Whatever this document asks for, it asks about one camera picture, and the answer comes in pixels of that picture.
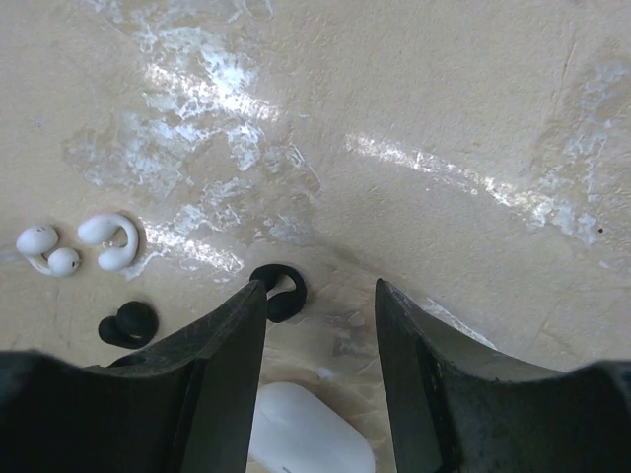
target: white oval object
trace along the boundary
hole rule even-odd
[[[366,439],[291,382],[258,390],[249,453],[272,473],[375,473]]]
[[[25,256],[39,256],[50,251],[59,236],[50,225],[33,225],[24,230],[16,241],[16,248]]]
[[[79,269],[80,263],[81,258],[79,258],[79,254],[71,248],[55,249],[48,256],[48,267],[51,275],[58,278],[70,276]]]
[[[99,266],[105,271],[120,271],[131,264],[138,251],[138,230],[129,219],[108,213],[92,217],[79,226],[77,235],[87,244],[101,244],[112,239],[119,228],[127,234],[127,245],[109,248],[99,256]]]

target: open-ear earphone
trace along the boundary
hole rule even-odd
[[[307,302],[305,280],[298,271],[284,264],[260,266],[249,277],[251,281],[261,281],[265,286],[265,291],[269,292],[274,289],[283,276],[290,278],[296,285],[296,289],[276,294],[267,301],[267,319],[274,323],[289,320],[305,307]]]
[[[99,266],[105,271],[120,271],[131,264],[138,251],[138,230],[129,219],[120,214],[96,215],[79,226],[77,234],[87,244],[110,241],[120,228],[127,234],[127,245],[106,249],[99,256]]]
[[[33,225],[22,232],[16,248],[41,274],[63,278],[74,273],[81,263],[79,254],[71,248],[57,248],[48,259],[43,254],[55,247],[59,235],[50,225]]]
[[[99,324],[99,337],[109,345],[136,350],[147,345],[158,332],[158,315],[148,305],[132,301],[116,315]]]

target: black object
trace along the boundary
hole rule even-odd
[[[144,303],[132,301],[120,307],[116,315],[99,324],[99,337],[109,345],[137,350],[158,333],[158,315]]]
[[[296,289],[279,293],[267,301],[267,319],[280,323],[289,320],[299,313],[307,302],[307,285],[300,273],[284,264],[266,264],[256,268],[249,279],[259,280],[265,285],[265,291],[271,291],[283,277],[290,278]]]
[[[376,318],[398,473],[631,471],[631,363],[521,362],[381,280]]]
[[[245,472],[266,307],[249,283],[108,368],[0,352],[0,469]]]

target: white sphere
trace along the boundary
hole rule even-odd
[[[81,258],[74,249],[71,248],[59,248],[54,250],[48,256],[48,266],[53,276],[63,278],[70,276],[77,269]]]
[[[33,225],[18,237],[16,248],[25,256],[38,256],[50,251],[58,240],[57,232],[50,225]]]

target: black c-shaped earbud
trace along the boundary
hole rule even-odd
[[[148,305],[132,301],[116,315],[99,324],[99,337],[109,345],[136,350],[147,345],[158,332],[158,315]]]
[[[296,285],[296,289],[279,293],[267,301],[267,319],[274,323],[289,320],[305,307],[307,302],[305,280],[298,271],[284,264],[266,264],[256,268],[249,277],[251,281],[262,281],[265,291],[269,292],[283,276],[290,278]]]

